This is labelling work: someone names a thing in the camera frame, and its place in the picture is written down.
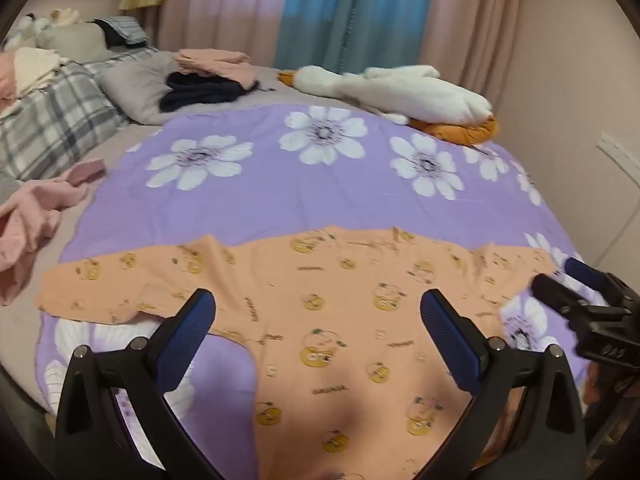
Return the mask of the orange duck print garment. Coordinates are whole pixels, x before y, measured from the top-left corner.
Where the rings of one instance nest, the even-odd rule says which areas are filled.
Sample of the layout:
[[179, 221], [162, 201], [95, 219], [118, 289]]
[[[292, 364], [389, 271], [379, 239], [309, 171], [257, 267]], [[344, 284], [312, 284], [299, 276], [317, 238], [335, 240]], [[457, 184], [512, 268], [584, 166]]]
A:
[[541, 350], [547, 317], [524, 290], [553, 268], [535, 246], [335, 226], [86, 257], [43, 275], [36, 304], [55, 348], [44, 393], [57, 408], [80, 344], [124, 348], [205, 288], [215, 322], [166, 399], [225, 477], [407, 479], [469, 403], [422, 324], [424, 292], [440, 290], [487, 336]]

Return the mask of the dark navy clothes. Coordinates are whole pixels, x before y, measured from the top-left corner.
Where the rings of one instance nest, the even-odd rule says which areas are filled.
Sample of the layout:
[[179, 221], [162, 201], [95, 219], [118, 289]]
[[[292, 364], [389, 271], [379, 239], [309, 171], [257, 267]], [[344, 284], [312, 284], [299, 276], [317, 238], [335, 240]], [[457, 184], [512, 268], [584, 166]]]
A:
[[239, 81], [218, 75], [202, 76], [196, 73], [173, 72], [166, 79], [169, 91], [160, 99], [158, 108], [170, 113], [194, 104], [219, 104], [236, 101], [257, 89], [254, 81], [244, 88]]

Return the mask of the cream clothes pile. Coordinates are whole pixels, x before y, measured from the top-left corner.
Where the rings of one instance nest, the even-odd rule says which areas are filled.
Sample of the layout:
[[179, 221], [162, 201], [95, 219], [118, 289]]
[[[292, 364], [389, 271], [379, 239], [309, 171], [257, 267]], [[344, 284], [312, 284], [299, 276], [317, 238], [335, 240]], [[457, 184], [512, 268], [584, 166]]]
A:
[[42, 89], [68, 63], [58, 52], [22, 47], [1, 53], [1, 110]]

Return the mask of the folded pink clothes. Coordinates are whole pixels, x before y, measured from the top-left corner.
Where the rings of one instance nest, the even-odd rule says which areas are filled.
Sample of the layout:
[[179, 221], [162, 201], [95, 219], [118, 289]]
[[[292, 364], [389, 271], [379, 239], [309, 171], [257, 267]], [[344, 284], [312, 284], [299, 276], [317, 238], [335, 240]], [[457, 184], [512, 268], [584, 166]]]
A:
[[257, 68], [250, 57], [238, 51], [217, 49], [181, 49], [174, 60], [184, 74], [219, 76], [236, 81], [245, 90], [256, 84]]

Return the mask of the orange mustard cloth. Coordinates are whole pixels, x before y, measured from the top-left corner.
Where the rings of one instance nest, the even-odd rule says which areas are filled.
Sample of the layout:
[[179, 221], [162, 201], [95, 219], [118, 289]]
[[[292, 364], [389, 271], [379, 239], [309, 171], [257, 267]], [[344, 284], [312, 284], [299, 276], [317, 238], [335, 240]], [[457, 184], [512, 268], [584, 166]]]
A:
[[449, 124], [429, 124], [417, 119], [410, 119], [410, 128], [434, 136], [434, 138], [462, 146], [474, 146], [492, 140], [500, 132], [500, 125], [495, 116], [489, 116], [479, 126], [462, 126]]

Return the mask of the pink crumpled garment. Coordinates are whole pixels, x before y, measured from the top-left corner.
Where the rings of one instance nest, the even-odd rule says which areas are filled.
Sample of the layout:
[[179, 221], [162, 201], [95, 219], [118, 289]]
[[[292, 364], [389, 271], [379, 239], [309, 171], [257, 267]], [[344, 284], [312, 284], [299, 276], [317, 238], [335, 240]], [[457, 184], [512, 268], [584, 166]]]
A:
[[42, 245], [54, 237], [62, 211], [81, 203], [104, 174], [103, 159], [78, 162], [58, 177], [29, 180], [1, 205], [1, 304], [24, 288]]

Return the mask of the white goose plush toy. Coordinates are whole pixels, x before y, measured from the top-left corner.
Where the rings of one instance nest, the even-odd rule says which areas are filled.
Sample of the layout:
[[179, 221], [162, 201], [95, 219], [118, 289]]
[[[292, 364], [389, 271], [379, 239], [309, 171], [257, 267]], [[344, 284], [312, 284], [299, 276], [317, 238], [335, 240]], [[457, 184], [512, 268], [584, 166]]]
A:
[[492, 115], [488, 99], [439, 77], [431, 65], [369, 67], [361, 74], [337, 74], [308, 65], [282, 70], [281, 82], [310, 96], [337, 99], [383, 115], [398, 124], [478, 126]]

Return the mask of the pink and blue curtain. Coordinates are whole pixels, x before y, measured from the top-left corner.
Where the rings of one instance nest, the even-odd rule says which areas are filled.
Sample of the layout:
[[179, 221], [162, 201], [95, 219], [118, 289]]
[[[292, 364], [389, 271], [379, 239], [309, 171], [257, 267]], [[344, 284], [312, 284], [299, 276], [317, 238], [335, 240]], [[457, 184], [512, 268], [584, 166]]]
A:
[[165, 0], [146, 16], [164, 50], [241, 51], [260, 66], [435, 66], [497, 102], [521, 0]]

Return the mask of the purple floral bed sheet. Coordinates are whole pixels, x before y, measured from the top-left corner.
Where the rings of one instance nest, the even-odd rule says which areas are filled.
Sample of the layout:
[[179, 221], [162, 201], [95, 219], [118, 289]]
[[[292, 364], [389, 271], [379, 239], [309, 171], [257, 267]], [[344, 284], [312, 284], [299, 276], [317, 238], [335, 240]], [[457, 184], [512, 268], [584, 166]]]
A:
[[[576, 252], [524, 168], [495, 143], [462, 148], [343, 107], [269, 105], [182, 115], [123, 152], [55, 266], [207, 235], [238, 246], [330, 226], [401, 229], [466, 249], [535, 246], [553, 275]], [[548, 346], [570, 348], [559, 315], [528, 286], [524, 297], [544, 309]], [[41, 312], [44, 393], [41, 363], [55, 348]]]

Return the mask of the grey plaid blanket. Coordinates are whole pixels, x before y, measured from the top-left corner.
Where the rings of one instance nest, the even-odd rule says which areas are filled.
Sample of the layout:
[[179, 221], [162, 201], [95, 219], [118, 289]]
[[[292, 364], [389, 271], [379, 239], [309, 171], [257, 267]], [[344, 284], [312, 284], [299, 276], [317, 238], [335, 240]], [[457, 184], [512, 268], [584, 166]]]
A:
[[111, 139], [128, 119], [101, 89], [99, 76], [155, 52], [142, 48], [63, 66], [46, 88], [29, 93], [1, 118], [1, 169], [21, 181], [54, 177]]

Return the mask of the grey pillow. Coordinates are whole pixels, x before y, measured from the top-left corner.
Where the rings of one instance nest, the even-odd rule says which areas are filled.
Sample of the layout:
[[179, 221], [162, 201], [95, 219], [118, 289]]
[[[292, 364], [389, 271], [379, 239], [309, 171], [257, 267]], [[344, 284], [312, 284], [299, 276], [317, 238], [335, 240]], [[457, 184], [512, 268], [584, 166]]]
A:
[[160, 110], [160, 99], [170, 91], [167, 77], [178, 70], [174, 55], [155, 52], [143, 60], [117, 62], [98, 77], [107, 97], [133, 122], [161, 126], [178, 115]]

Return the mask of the plaid folded cloth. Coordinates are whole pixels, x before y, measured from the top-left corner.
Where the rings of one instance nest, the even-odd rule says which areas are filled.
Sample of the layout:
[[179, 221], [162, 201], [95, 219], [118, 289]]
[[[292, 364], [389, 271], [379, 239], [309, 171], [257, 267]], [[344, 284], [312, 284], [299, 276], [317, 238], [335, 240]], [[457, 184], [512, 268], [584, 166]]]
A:
[[96, 18], [93, 23], [102, 29], [108, 48], [136, 48], [145, 46], [149, 41], [149, 36], [133, 16], [119, 15]]

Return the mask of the white wall power strip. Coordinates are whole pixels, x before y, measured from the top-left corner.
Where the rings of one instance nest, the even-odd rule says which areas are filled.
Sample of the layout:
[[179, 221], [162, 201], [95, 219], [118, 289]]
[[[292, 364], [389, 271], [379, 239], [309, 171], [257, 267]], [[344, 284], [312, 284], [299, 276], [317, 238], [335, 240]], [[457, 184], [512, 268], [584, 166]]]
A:
[[635, 185], [640, 186], [640, 162], [623, 147], [623, 144], [602, 132], [597, 148], [608, 156]]

